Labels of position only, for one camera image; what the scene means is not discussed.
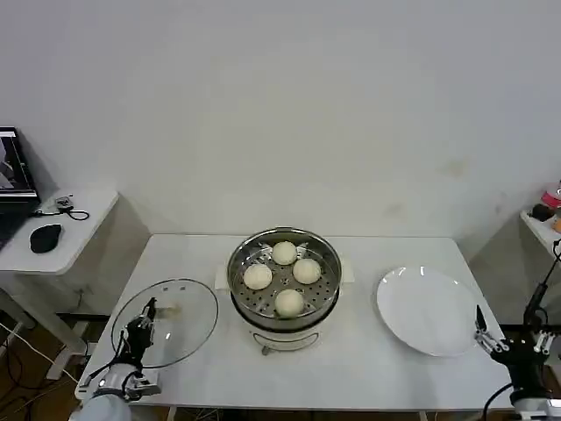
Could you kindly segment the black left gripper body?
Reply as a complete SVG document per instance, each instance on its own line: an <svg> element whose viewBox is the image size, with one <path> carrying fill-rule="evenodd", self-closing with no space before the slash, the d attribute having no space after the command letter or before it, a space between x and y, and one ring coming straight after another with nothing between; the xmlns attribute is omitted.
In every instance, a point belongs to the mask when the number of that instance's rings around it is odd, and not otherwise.
<svg viewBox="0 0 561 421"><path fill-rule="evenodd" d="M125 328L124 343L118 354L118 362L134 367L143 367L142 360L146 350L153 344L153 329L151 326L141 328L133 326Z"/></svg>

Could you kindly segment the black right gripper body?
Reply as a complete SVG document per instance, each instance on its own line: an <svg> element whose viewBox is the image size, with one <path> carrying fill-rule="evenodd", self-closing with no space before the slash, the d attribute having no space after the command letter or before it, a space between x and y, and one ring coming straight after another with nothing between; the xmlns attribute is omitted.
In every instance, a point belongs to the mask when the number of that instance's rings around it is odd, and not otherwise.
<svg viewBox="0 0 561 421"><path fill-rule="evenodd" d="M491 358L508 370L514 389L544 389L542 366L547 355L536 352L530 339L502 339L490 353Z"/></svg>

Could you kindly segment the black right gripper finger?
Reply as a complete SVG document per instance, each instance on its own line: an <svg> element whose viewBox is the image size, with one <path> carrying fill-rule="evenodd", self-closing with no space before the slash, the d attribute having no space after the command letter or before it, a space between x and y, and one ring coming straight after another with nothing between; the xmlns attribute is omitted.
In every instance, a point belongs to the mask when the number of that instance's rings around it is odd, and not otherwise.
<svg viewBox="0 0 561 421"><path fill-rule="evenodd" d="M496 339L487 329L485 316L478 305L476 306L474 338L488 354L505 353L509 350L505 339Z"/></svg>
<svg viewBox="0 0 561 421"><path fill-rule="evenodd" d="M524 312L525 330L534 340L536 353L548 353L556 338L555 329L549 325L547 311L541 306L527 308Z"/></svg>

